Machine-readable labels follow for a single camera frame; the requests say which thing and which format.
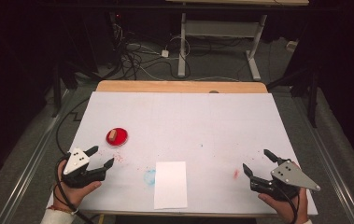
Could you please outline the black equipment tower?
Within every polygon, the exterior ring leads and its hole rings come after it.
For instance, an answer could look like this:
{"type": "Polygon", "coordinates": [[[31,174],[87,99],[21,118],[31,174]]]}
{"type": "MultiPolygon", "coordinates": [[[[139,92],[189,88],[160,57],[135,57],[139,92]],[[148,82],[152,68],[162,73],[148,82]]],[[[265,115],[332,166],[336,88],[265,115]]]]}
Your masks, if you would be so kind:
{"type": "Polygon", "coordinates": [[[123,30],[118,25],[117,15],[114,12],[108,12],[106,14],[106,22],[112,43],[111,63],[113,65],[119,65],[121,55],[125,50],[125,39],[123,38],[123,30]]]}

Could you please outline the metal floor rail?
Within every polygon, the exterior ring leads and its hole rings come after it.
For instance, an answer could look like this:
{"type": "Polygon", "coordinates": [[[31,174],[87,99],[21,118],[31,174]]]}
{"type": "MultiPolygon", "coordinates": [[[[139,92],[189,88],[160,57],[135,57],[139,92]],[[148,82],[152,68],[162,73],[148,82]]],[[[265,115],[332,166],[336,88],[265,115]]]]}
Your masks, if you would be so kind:
{"type": "Polygon", "coordinates": [[[348,222],[354,224],[354,149],[322,93],[315,108],[316,127],[308,119],[308,100],[295,98],[294,102],[315,141],[338,202],[348,222]]]}
{"type": "Polygon", "coordinates": [[[0,173],[0,224],[40,223],[51,196],[54,165],[61,155],[54,145],[56,129],[75,95],[62,91],[58,113],[48,99],[8,156],[0,173]]]}

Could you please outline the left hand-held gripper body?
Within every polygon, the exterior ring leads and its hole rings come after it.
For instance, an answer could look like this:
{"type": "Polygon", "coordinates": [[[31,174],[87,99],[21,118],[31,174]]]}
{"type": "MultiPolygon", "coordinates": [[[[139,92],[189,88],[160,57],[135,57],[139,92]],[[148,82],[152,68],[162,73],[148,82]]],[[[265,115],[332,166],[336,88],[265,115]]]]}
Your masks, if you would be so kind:
{"type": "Polygon", "coordinates": [[[63,169],[63,182],[70,188],[81,189],[91,184],[91,182],[104,181],[106,171],[101,170],[101,168],[88,171],[89,163],[90,157],[82,149],[74,148],[68,154],[68,159],[63,169]]]}

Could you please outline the round red ink pad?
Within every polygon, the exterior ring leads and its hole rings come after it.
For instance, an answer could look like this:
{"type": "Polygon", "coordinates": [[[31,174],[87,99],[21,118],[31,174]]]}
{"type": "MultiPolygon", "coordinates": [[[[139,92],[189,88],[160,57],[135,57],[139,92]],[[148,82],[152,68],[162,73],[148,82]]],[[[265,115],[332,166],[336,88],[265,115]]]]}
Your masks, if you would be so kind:
{"type": "Polygon", "coordinates": [[[110,144],[110,145],[113,146],[113,147],[120,147],[120,146],[122,146],[123,144],[126,143],[127,138],[128,138],[128,133],[127,133],[127,131],[126,131],[125,129],[123,129],[123,128],[113,128],[113,129],[115,129],[115,130],[117,131],[117,138],[116,138],[115,141],[114,141],[112,144],[110,144]]]}

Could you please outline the black metal stand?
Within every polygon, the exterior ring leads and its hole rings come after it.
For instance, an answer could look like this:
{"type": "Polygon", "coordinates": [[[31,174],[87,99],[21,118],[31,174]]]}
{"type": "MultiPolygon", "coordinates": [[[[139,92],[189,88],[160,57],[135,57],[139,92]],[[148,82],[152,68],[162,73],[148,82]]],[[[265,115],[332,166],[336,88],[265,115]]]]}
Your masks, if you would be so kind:
{"type": "Polygon", "coordinates": [[[306,96],[308,99],[306,115],[312,127],[316,128],[318,84],[319,70],[317,67],[303,67],[287,76],[270,82],[266,85],[266,89],[271,90],[277,86],[290,86],[292,97],[306,96]]]}
{"type": "Polygon", "coordinates": [[[52,69],[53,77],[53,113],[55,118],[62,106],[62,91],[61,82],[64,83],[68,90],[75,90],[78,87],[78,82],[75,78],[75,67],[69,62],[57,63],[52,69]]]}

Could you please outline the person's right hand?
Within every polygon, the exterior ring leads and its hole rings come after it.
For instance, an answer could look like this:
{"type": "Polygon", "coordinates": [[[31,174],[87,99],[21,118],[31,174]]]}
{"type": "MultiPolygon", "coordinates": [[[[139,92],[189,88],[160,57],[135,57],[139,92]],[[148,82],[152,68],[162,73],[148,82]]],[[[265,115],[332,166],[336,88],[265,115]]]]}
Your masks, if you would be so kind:
{"type": "Polygon", "coordinates": [[[260,193],[258,198],[272,207],[279,217],[287,224],[303,224],[310,219],[307,214],[308,200],[306,189],[304,188],[300,188],[299,196],[291,200],[296,211],[293,211],[289,202],[277,201],[267,194],[260,193]]]}

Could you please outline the white-framed desk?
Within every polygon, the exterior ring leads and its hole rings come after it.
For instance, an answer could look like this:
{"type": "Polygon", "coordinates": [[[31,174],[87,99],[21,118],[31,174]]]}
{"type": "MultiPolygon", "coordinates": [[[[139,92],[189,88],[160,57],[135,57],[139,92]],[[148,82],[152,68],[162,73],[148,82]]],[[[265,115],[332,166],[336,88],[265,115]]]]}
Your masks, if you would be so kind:
{"type": "MultiPolygon", "coordinates": [[[[308,0],[167,0],[168,2],[178,3],[180,6],[215,6],[227,7],[306,7],[308,0]]],[[[178,77],[186,77],[187,56],[191,45],[187,40],[188,36],[214,36],[214,37],[252,37],[253,45],[251,50],[246,51],[248,68],[255,81],[260,81],[261,76],[255,62],[255,53],[259,45],[262,31],[264,29],[267,14],[262,13],[258,21],[239,22],[239,21],[192,21],[186,18],[185,12],[181,13],[180,23],[180,47],[178,54],[178,77]]]]}

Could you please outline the white paper sheet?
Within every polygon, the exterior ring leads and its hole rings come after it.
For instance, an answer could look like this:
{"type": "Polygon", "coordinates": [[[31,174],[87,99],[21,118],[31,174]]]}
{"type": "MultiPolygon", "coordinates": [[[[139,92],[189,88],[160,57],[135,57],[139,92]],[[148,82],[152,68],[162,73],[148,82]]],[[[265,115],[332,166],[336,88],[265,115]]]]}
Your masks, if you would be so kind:
{"type": "Polygon", "coordinates": [[[156,163],[154,209],[187,208],[187,172],[185,161],[156,163]]]}

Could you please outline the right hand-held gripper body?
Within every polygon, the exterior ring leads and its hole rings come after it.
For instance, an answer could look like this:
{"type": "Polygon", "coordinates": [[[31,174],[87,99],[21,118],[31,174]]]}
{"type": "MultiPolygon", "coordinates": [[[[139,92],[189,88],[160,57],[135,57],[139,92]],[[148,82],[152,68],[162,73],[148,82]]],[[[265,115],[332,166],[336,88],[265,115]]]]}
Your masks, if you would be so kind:
{"type": "Polygon", "coordinates": [[[291,160],[276,159],[277,168],[270,172],[272,180],[265,180],[249,171],[250,189],[270,195],[281,202],[291,200],[299,194],[300,188],[320,191],[320,186],[307,176],[291,160]]]}

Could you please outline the person's left hand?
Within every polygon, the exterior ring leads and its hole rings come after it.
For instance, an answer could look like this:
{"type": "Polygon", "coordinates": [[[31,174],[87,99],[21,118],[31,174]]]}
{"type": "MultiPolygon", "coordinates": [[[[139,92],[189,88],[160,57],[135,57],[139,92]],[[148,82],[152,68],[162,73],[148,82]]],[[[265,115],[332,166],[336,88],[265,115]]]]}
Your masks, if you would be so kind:
{"type": "Polygon", "coordinates": [[[94,181],[81,189],[69,188],[61,181],[65,163],[66,160],[63,160],[58,165],[58,176],[56,177],[56,184],[53,189],[53,206],[62,211],[72,212],[80,206],[87,195],[100,188],[102,183],[100,181],[94,181]]]}

